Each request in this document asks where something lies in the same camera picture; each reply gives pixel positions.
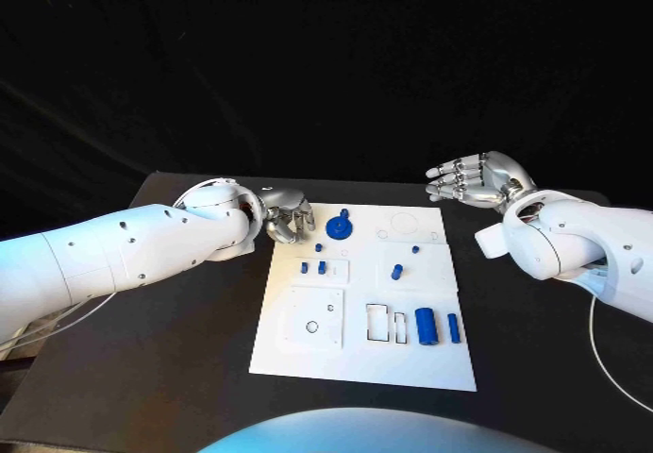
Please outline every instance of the black table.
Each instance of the black table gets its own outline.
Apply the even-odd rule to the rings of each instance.
[[[171,204],[210,176],[155,174],[135,206]],[[424,186],[240,177],[297,187],[312,202],[430,206]],[[573,192],[599,203],[597,193]],[[561,451],[653,451],[653,415],[602,374],[589,342],[590,295],[486,260],[473,233],[492,210],[439,205],[447,229],[478,393],[253,375],[274,243],[117,295],[44,347],[0,418],[5,441],[113,452],[189,452],[292,412],[380,407],[433,413]],[[653,328],[604,306],[597,346],[622,385],[653,402]]]

